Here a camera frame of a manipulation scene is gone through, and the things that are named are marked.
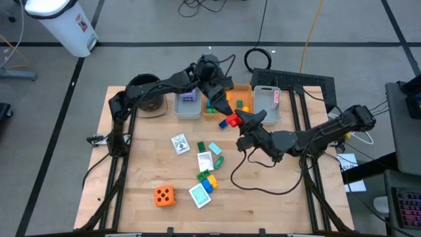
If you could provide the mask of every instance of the yellow cable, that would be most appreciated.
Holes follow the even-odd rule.
[[[7,39],[6,38],[4,38],[1,34],[0,34],[0,38],[9,46],[9,47],[11,47],[12,49],[14,49],[27,63],[28,63],[28,65],[16,65],[16,66],[10,66],[10,67],[8,67],[7,69],[12,69],[12,68],[24,68],[24,67],[27,67],[27,66],[30,66],[31,65],[31,62],[25,57],[25,55],[23,55],[23,53],[21,53],[18,49],[15,49],[14,48],[14,46],[11,44],[11,43],[9,43],[8,41],[7,41]]]
[[[311,26],[309,37],[307,38],[307,41],[305,42],[305,45],[304,45],[303,56],[301,57],[301,64],[300,64],[300,73],[303,72],[305,51],[307,50],[307,45],[309,44],[309,41],[311,39],[311,35],[313,34],[314,27],[316,26],[318,15],[320,14],[320,11],[322,10],[323,1],[324,0],[320,0],[320,4],[318,5],[318,10],[317,10],[316,18],[314,19],[313,25]]]

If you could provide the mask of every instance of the wooden table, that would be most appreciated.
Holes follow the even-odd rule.
[[[313,96],[322,98],[319,87],[305,89]],[[111,114],[107,101],[120,90],[124,90],[124,87],[108,88],[99,121],[99,134],[110,132]],[[217,120],[207,120],[203,117],[199,120],[178,120],[173,112],[174,95],[166,97],[168,112],[165,116],[156,119],[136,119],[119,232],[166,232],[167,227],[171,226],[175,232],[257,233],[259,228],[265,228],[267,233],[311,233],[304,182],[284,196],[237,189],[230,182],[230,175],[243,159],[243,154],[239,153],[235,146],[239,130],[227,128],[221,131]],[[312,126],[327,121],[323,102],[314,100],[308,95],[306,100]],[[294,131],[291,102],[287,92],[282,92],[280,106],[282,121],[276,126],[265,126],[265,128]],[[298,96],[297,107],[301,116]],[[164,108],[165,105],[156,113],[161,113]],[[301,128],[304,127],[301,116]],[[186,136],[191,147],[190,151],[181,155],[176,154],[171,142],[171,138],[179,134]],[[222,149],[221,155],[225,160],[219,170],[212,171],[218,181],[218,188],[210,194],[212,201],[198,209],[188,190],[198,184],[197,142],[200,141],[204,141],[206,147],[215,142]],[[336,155],[333,148],[329,148],[327,152]],[[94,148],[90,166],[106,153],[105,145]],[[257,150],[251,160],[271,164],[269,157],[261,150]],[[319,159],[319,164],[328,203],[343,222],[353,228],[338,162],[323,156]],[[103,200],[110,165],[111,158],[88,176],[75,228],[85,224]],[[290,189],[299,175],[298,158],[284,155],[284,159],[271,169],[245,162],[236,172],[234,179],[245,187],[281,192]],[[177,204],[173,207],[155,206],[154,189],[164,185],[173,185],[176,189]],[[323,229],[320,206],[316,198],[314,203],[319,229]],[[111,227],[113,212],[114,203],[110,206],[107,227]]]

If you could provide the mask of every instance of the orange block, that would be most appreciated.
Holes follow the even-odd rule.
[[[176,204],[174,187],[171,185],[155,188],[153,195],[157,207],[169,207]]]

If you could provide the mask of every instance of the concrete floor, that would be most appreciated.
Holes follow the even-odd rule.
[[[91,20],[102,0],[80,0]],[[230,74],[236,82],[249,82],[251,74],[243,64],[244,42],[256,41],[264,1],[228,0],[220,13],[201,9],[194,18],[182,18],[177,8],[182,0],[105,0],[96,26],[101,42],[171,42],[166,47],[97,47],[85,59],[70,101],[45,182],[30,219],[27,235],[71,231],[74,225],[81,181],[87,170],[91,147],[85,138],[97,130],[107,86],[125,85],[139,73],[153,73],[167,78],[195,62],[203,53],[220,59],[235,53],[237,61]],[[387,1],[407,42],[421,41],[418,0]],[[207,1],[217,9],[222,2]],[[304,42],[307,39],[318,1],[269,0],[261,41]],[[20,7],[12,1],[0,1],[0,9],[20,16]],[[189,14],[189,9],[182,9]],[[23,42],[57,42],[36,20],[25,16]],[[20,22],[10,23],[0,15],[0,34],[16,41]],[[189,42],[209,42],[190,46]],[[215,41],[236,42],[234,46],[213,46]],[[325,0],[312,41],[363,43],[360,47],[309,47],[304,73],[333,76],[337,104],[345,109],[363,104],[373,107],[385,101],[384,84],[414,77],[403,46],[381,1]],[[384,47],[368,42],[388,42]],[[272,69],[299,71],[302,47],[285,43],[263,47],[272,53]],[[0,47],[0,58],[6,53]],[[32,191],[41,162],[56,126],[65,94],[74,74],[77,58],[63,47],[20,47],[32,61],[38,80],[0,80],[0,102],[11,103],[15,116],[0,133],[0,236],[14,236]],[[417,61],[421,48],[411,47]],[[24,61],[15,55],[9,65]],[[265,67],[266,59],[251,54],[249,63]],[[388,114],[382,114],[370,132],[375,144],[358,140],[350,143],[372,157],[394,150]],[[368,158],[356,154],[357,159]],[[384,194],[383,180],[366,180],[368,191],[358,194],[367,203]],[[356,229],[363,233],[385,234],[385,226],[349,197]]]

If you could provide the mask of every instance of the keyboard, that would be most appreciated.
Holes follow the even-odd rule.
[[[421,230],[421,190],[392,188],[392,195],[399,226]]]

